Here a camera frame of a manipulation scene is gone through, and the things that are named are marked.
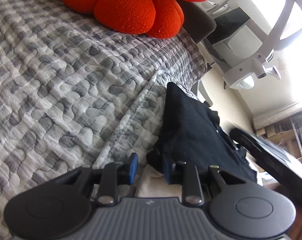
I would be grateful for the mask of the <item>beige black raglan shirt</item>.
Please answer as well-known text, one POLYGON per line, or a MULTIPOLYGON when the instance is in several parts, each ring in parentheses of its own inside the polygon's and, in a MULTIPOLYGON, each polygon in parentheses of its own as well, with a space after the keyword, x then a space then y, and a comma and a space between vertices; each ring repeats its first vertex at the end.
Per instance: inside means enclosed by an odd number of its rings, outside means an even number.
POLYGON ((218 165, 231 173, 257 181, 256 168, 248 162, 246 150, 223 131, 216 111, 187 96, 175 83, 167 85, 163 123, 135 195, 142 198, 180 197, 181 186, 167 185, 162 155, 175 162, 194 164, 198 170, 218 165))

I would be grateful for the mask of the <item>wooden shelf unit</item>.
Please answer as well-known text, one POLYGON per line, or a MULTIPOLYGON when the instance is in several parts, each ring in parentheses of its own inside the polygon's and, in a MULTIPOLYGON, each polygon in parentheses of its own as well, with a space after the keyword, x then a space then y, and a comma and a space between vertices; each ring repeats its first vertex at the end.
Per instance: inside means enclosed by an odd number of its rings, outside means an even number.
POLYGON ((302 163, 302 110, 283 108, 253 119, 257 135, 284 148, 302 163))

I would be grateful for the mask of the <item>grey checkered bed quilt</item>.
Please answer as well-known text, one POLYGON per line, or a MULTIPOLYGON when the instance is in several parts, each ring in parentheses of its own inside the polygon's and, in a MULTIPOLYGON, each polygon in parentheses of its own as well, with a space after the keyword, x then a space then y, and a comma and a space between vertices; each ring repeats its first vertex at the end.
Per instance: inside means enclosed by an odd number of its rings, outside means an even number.
POLYGON ((186 31, 127 35, 61 0, 0 0, 0 239, 5 205, 27 189, 133 152, 141 175, 167 83, 190 95, 206 71, 186 31))

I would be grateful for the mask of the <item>dark bed headboard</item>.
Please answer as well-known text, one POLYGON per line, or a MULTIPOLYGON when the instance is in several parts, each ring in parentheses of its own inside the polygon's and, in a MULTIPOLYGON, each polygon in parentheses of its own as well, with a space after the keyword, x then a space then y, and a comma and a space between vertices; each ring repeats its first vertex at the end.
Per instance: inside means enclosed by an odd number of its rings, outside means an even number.
POLYGON ((195 43, 201 42, 216 29, 216 22, 200 5, 183 0, 176 1, 184 13, 182 27, 195 43))

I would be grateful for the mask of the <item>white office chair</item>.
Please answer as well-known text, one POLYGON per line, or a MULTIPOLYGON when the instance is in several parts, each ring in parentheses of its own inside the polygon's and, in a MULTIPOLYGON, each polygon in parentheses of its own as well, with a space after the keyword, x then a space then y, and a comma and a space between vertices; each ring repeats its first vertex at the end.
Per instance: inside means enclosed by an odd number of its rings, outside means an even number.
POLYGON ((302 0, 210 0, 205 47, 226 86, 255 112, 302 106, 302 0))

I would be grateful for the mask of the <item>lower red pumpkin cushion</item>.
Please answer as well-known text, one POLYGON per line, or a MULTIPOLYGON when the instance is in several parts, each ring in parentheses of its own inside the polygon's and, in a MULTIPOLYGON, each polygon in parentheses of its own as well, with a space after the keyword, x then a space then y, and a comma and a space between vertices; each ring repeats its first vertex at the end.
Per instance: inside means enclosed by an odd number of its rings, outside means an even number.
POLYGON ((175 36, 184 14, 175 0, 62 0, 77 13, 92 15, 111 30, 154 38, 175 36))

